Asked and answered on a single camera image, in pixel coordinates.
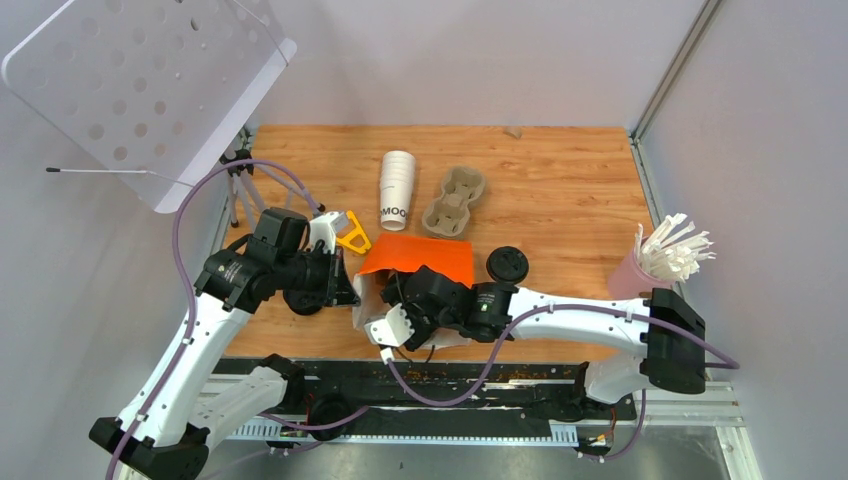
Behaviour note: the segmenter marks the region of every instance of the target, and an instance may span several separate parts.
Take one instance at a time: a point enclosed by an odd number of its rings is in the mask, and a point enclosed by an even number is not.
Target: wooden tabletop
[[[329,210],[353,210],[371,241],[379,227],[382,156],[406,150],[418,161],[409,235],[424,235],[421,216],[439,195],[447,170],[467,165],[487,180],[482,203],[471,213],[466,240],[474,248],[476,281],[487,281],[485,260],[497,247],[520,248],[530,261],[522,285],[553,295],[605,299],[606,278],[633,244],[636,224],[651,221],[621,128],[524,128],[520,139],[498,127],[265,126],[254,158],[293,170]],[[268,205],[283,206],[283,187],[258,172],[255,183]],[[292,208],[307,213],[300,198]],[[227,242],[247,233],[241,226]],[[363,257],[346,252],[353,276]],[[435,360],[483,361],[492,344],[436,351]],[[554,340],[507,342],[501,362],[579,363],[614,350]],[[230,356],[379,358],[377,347],[352,328],[349,308],[325,308],[311,317],[293,314],[282,297],[264,303],[227,349]],[[417,352],[412,358],[426,357]]]

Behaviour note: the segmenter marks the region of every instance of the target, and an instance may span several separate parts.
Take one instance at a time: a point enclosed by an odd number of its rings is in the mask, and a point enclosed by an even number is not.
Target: white arm segment
[[[257,413],[279,405],[287,383],[276,370],[256,367],[241,382],[209,401],[198,403],[189,423],[197,428],[209,428],[206,446],[211,452]]]
[[[250,318],[250,314],[243,310],[224,311],[223,302],[205,293],[196,297],[196,301],[197,321],[193,341],[183,353],[182,359],[156,399],[156,403],[150,407],[147,418],[141,422],[133,434],[133,437],[139,441],[144,440],[145,437],[152,438],[156,447],[167,447],[179,443],[201,388],[206,384],[224,349]],[[147,379],[141,391],[118,416],[124,428],[135,420],[136,412],[146,399],[146,395],[150,394],[153,385],[159,381],[166,365],[173,357],[177,346],[182,343],[187,319],[186,314],[186,318],[159,360],[159,364],[156,365],[156,369],[150,374],[150,378]]]
[[[619,353],[600,362],[589,362],[586,369],[586,396],[614,405],[621,397],[648,388],[648,377],[639,373],[643,358]]]
[[[650,309],[642,304],[641,298],[615,301],[587,300],[585,298],[557,297],[521,287],[518,289],[518,293],[510,299],[509,315],[515,318],[536,307],[563,303],[614,308],[642,315],[650,313]],[[648,353],[648,347],[642,343],[640,336],[647,332],[647,323],[634,322],[628,320],[626,316],[616,318],[612,315],[585,310],[548,310],[518,324],[512,330],[512,336],[516,339],[558,338],[574,342],[595,343],[644,357]]]

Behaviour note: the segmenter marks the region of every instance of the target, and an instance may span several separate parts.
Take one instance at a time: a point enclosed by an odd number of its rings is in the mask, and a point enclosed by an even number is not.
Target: black lid
[[[486,271],[496,282],[517,284],[527,278],[530,263],[515,247],[496,248],[486,260]]]

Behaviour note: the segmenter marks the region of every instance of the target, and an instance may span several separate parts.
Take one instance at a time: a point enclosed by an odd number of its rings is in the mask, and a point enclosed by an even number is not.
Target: white perforated panel
[[[234,0],[71,0],[6,56],[3,79],[106,168],[193,184],[296,51],[267,0],[238,1],[261,23]],[[157,212],[188,192],[121,178]]]

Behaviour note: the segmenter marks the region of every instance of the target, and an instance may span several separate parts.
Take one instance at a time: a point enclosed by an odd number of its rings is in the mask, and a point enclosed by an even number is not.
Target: gray floor
[[[617,429],[620,445],[630,431]],[[256,442],[224,442],[204,473],[262,448]],[[715,429],[706,427],[647,427],[628,455],[603,465],[560,448],[330,444],[288,458],[245,462],[216,480],[432,478],[729,480]]]

